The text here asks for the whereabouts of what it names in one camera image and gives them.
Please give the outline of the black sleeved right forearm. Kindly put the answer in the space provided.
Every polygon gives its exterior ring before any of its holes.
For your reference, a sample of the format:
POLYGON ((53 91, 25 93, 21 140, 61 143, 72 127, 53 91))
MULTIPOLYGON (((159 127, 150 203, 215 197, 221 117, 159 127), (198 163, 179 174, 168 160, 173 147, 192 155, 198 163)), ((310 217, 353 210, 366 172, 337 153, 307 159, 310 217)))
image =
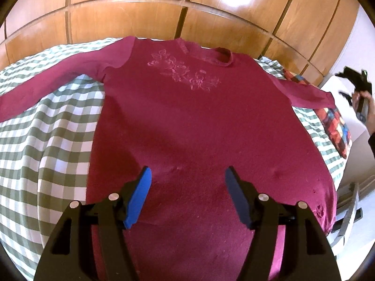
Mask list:
POLYGON ((373 153, 373 156, 375 157, 375 133, 371 134, 368 139, 368 144, 371 148, 371 151, 373 153))

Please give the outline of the right hand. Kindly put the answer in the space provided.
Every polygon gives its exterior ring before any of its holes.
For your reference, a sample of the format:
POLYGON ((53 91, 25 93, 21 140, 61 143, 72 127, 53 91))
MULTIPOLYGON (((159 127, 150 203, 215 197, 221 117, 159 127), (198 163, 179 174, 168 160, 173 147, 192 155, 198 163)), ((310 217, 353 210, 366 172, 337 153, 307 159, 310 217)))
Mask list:
POLYGON ((368 101, 368 106, 369 106, 369 109, 368 109, 368 114, 367 114, 367 122, 365 124, 368 132, 369 132, 369 135, 371 136, 374 131, 375 131, 375 113, 374 113, 374 98, 372 97, 372 95, 368 92, 368 91, 361 91, 361 92, 357 92, 355 91, 353 94, 352 94, 352 102, 353 102, 353 109, 354 110, 357 110, 358 108, 358 105, 359 105, 359 99, 361 98, 365 98, 367 99, 368 101))

